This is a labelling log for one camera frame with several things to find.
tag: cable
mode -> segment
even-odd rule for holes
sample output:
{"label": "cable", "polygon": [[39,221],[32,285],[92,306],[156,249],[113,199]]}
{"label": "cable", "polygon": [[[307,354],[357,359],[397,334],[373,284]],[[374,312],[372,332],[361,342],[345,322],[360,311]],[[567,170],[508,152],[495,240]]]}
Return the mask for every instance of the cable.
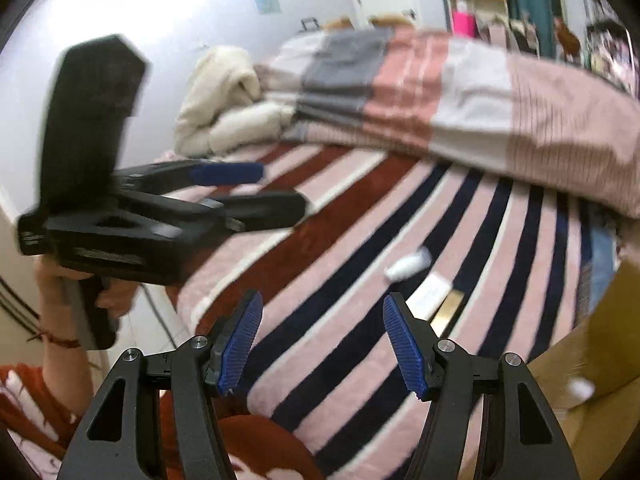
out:
{"label": "cable", "polygon": [[14,298],[15,301],[17,301],[17,303],[20,304],[21,307],[23,307],[25,310],[28,311],[29,314],[31,314],[35,319],[40,319],[40,316],[36,313],[36,311],[34,311],[10,286],[9,284],[4,280],[4,278],[2,276],[0,276],[0,287],[4,288],[9,295],[11,295],[12,298]]}
{"label": "cable", "polygon": [[22,311],[19,307],[16,307],[4,294],[4,292],[0,289],[0,304],[2,305],[2,309],[8,313],[15,321],[17,321],[25,330],[31,333],[31,335],[36,334],[37,325],[33,322],[29,316]]}
{"label": "cable", "polygon": [[160,313],[158,312],[158,308],[156,307],[156,303],[151,297],[151,293],[149,292],[149,289],[147,288],[146,283],[142,284],[142,290],[144,290],[145,292],[146,300],[149,302],[149,305],[151,306],[151,310],[154,311],[154,314],[156,315],[156,319],[158,320],[158,323],[160,323],[160,325],[162,326],[162,329],[164,330],[164,333],[169,338],[169,341],[171,342],[171,346],[173,346],[174,350],[176,350],[178,347],[175,344],[174,337],[171,335],[171,331],[169,330],[169,327],[164,322],[164,319],[162,319],[162,316],[160,316]]}

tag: paper card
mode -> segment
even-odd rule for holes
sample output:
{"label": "paper card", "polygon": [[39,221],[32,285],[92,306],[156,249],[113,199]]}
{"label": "paper card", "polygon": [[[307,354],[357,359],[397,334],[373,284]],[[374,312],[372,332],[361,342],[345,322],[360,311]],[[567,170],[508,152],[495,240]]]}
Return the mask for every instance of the paper card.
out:
{"label": "paper card", "polygon": [[430,272],[415,292],[406,300],[417,319],[429,320],[453,288],[451,282],[437,272]]}

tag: red bracelet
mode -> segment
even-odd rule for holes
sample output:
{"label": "red bracelet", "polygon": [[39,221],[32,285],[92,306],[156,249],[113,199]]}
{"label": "red bracelet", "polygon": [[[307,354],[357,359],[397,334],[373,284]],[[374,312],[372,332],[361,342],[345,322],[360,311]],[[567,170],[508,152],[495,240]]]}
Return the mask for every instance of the red bracelet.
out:
{"label": "red bracelet", "polygon": [[60,339],[60,338],[54,336],[51,332],[49,332],[49,330],[40,330],[40,332],[38,332],[35,336],[28,338],[27,342],[33,341],[34,339],[37,339],[37,338],[43,337],[43,336],[50,343],[52,343],[52,344],[54,344],[56,346],[60,346],[62,348],[69,349],[69,350],[71,350],[73,348],[80,348],[80,346],[81,346],[81,344],[78,341],[78,339]]}

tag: metal screw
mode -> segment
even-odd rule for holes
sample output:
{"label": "metal screw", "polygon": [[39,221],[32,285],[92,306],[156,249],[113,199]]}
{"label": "metal screw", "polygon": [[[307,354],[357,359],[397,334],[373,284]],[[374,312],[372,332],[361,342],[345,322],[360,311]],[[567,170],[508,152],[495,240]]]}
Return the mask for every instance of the metal screw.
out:
{"label": "metal screw", "polygon": [[140,350],[137,348],[129,348],[124,351],[122,354],[122,358],[127,362],[135,361],[140,355]]}
{"label": "metal screw", "polygon": [[507,361],[507,364],[511,366],[518,366],[522,362],[522,359],[519,355],[513,354],[511,352],[504,356],[504,360]]}
{"label": "metal screw", "polygon": [[196,350],[198,348],[205,347],[208,343],[209,343],[209,340],[203,335],[197,335],[196,337],[192,337],[191,340],[189,341],[191,348]]}
{"label": "metal screw", "polygon": [[438,348],[443,352],[453,352],[456,349],[456,344],[449,339],[441,339],[438,341]]}

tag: pink box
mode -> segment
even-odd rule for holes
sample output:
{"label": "pink box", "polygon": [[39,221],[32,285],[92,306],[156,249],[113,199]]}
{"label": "pink box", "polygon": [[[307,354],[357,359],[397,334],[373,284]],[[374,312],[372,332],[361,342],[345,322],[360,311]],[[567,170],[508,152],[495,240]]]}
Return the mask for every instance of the pink box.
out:
{"label": "pink box", "polygon": [[466,36],[468,38],[476,37],[476,17],[467,12],[459,12],[454,10],[453,16],[453,33],[457,36]]}

